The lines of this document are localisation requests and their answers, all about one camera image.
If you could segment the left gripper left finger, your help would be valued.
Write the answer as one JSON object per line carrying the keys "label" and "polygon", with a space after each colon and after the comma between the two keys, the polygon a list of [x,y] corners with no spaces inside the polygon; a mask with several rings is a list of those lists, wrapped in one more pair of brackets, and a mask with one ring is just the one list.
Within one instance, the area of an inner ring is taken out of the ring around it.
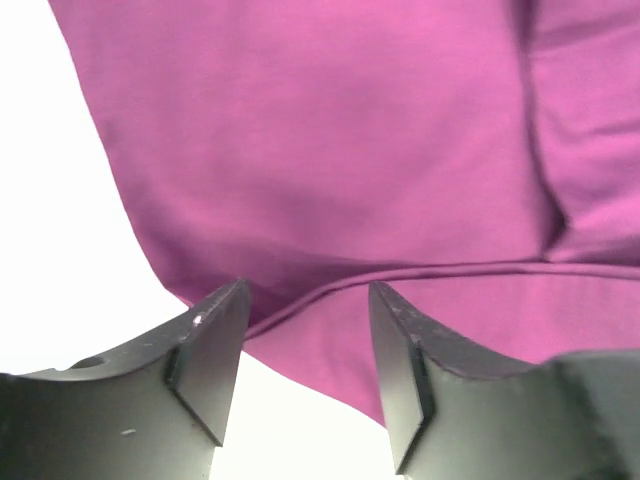
{"label": "left gripper left finger", "polygon": [[3,375],[3,480],[208,478],[249,314],[237,280],[66,370]]}

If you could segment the purple surgical drape cloth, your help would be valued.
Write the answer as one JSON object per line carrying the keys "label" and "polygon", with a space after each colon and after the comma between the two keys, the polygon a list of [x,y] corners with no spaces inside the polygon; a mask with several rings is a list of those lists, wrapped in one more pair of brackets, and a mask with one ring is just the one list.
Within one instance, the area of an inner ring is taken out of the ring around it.
{"label": "purple surgical drape cloth", "polygon": [[639,343],[635,1],[55,1],[135,235],[374,420],[369,283],[529,362]]}

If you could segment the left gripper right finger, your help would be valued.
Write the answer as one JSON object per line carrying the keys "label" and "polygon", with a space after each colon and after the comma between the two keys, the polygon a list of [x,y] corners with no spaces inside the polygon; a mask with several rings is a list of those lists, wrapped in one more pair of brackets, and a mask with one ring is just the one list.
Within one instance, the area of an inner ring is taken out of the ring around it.
{"label": "left gripper right finger", "polygon": [[639,353],[534,365],[372,283],[369,321],[394,468],[407,479],[635,479]]}

